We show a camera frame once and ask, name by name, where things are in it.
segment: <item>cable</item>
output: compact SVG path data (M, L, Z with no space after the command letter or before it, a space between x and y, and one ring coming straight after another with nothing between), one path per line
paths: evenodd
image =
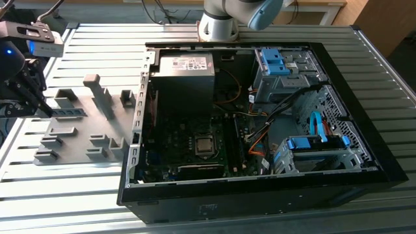
M159 10L162 11L162 13L163 13L163 15L165 15L165 17L166 17L166 19L167 19L167 21L169 21L169 24L171 24L171 21L170 21L170 16L169 16L169 14L167 14L166 10L163 9L163 7L162 7L162 4L161 4L159 0L154 0L154 2L155 2L155 4L158 5Z
M63 2L63 0L58 0L58 1L55 2L55 4L53 5L53 7L51 7L45 13L42 13L42 14L37 17L35 22L41 22L41 20L42 20L45 17L47 17L47 16L53 13L53 11L55 11L55 9L57 9L58 6L62 4L62 2Z
M253 115L257 115L258 112L257 112L257 113L253 112L251 109L253 109L253 104L249 103L249 106L247 106L247 113L249 113L249 114L253 114Z
M186 13L186 15L183 16L183 18L182 18L179 21L175 21L175 23L182 22L182 21L186 19L186 17L187 17L187 15L189 15L189 13L190 13L190 10L187 10L187 13Z
M5 141L5 135L1 130L0 130L0 135L1 135L1 143L0 143L0 146L1 146Z
M230 74L230 72L229 72L229 71L226 71L226 70L225 70L225 69L222 69L222 68L219 68L219 70L222 70L223 72L226 72L226 73L227 73L227 75L233 78L233 80L234 80L234 82L235 82L235 84L237 84L237 86L238 86L238 92L237 92L237 94L235 94L234 98L231 98L231 99L229 99L229 100L225 100L225 101L215 101L215 102L214 102L214 104L223 104L223 103L229 103L229 102L234 101L234 100L239 97L239 94L241 94L241 86L239 86L239 82L238 82L238 80L235 79L235 77L233 76L233 74Z
M254 141L251 147L247 150L249 154L254 154L254 155L259 155L263 156L263 153L253 151L254 146L257 145L258 141L262 139L262 137L265 136L266 132L267 132L269 128L265 130L265 132L261 134L261 136L258 137L258 139Z
M3 123L3 130L5 130L5 134L7 134L9 133L9 131L6 130L6 127L7 127L7 121L9 121L10 119L9 118L6 118L5 119L5 123Z
M159 23L155 22L155 20L154 20L154 19L151 18L151 16L150 16L150 14L149 14L149 12L147 12L147 8L145 7L143 0L141 0L141 4L142 4L142 9L143 9L143 11L145 11L145 14L147 15L150 21L151 21L153 23L155 23L155 24L159 24Z
M214 106L215 108L218 108L221 111L226 112L226 113L241 114L241 115L245 115L245 116L257 116L257 115L247 114L247 113L243 113L243 112L239 112L239 111L227 111L227 110L225 110L222 107L219 107L219 106L215 105L215 104L213 104L213 106Z
M289 23L286 23L286 24L291 24L293 20L297 18L297 14L298 14L298 2L297 2L297 0L294 0L294 9L293 9L293 13L291 13L291 19L290 19Z
M3 6L0 8L0 19L2 18L6 10L10 8L13 5L14 0L7 0L7 2L3 4Z

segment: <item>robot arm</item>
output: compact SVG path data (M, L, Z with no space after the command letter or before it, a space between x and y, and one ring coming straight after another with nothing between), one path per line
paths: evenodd
M205 0L198 37L203 41L233 41L237 23L253 30L262 30L271 23L282 0Z

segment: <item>aluminum extrusion table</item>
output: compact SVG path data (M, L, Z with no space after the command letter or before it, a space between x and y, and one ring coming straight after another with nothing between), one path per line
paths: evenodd
M63 33L65 53L45 68L53 97L101 75L110 93L137 91L145 42L195 41L195 26L81 24ZM350 27L239 28L242 41L315 41L325 45L409 181L327 210L150 226L115 205L119 163L34 166L47 121L18 119L0 150L0 233L414 233L416 96L359 30Z

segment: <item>blue latch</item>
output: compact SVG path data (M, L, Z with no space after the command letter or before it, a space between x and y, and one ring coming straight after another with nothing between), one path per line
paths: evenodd
M349 141L347 136L342 136L341 139L342 139L342 141L343 141L345 147L349 147L350 141Z
M294 143L295 149L309 149L310 148L310 144L309 144L306 137L291 138L291 141Z
M310 113L310 120L309 120L309 132L310 135L314 135L314 120L315 120L315 126L317 126L317 135L319 136L322 142L326 142L326 136L325 136L325 130L323 130L323 124L322 119L319 117L319 112L311 111Z
M293 142L290 140L286 140L286 145L289 149L294 149Z
M290 70L286 69L283 57L279 55L277 49L261 49L262 62L266 67L269 75L289 75Z

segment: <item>wooden furniture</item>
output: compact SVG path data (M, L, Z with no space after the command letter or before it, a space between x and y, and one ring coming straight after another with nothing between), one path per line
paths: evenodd
M416 28L414 0L346 0L333 25L357 25L386 57Z
M159 0L166 9L171 10L202 10L203 0ZM19 9L47 9L55 0L15 0L15 8ZM297 0L298 12L301 15L295 18L297 22L309 16L314 16L314 20L305 20L313 24L330 25L338 13L338 9L346 4L345 0ZM98 7L125 7L129 8L131 4L139 4L141 0L65 0L59 9L79 9ZM154 6L151 0L145 2L149 6ZM282 9L275 18L274 24L286 24L294 11L294 4Z

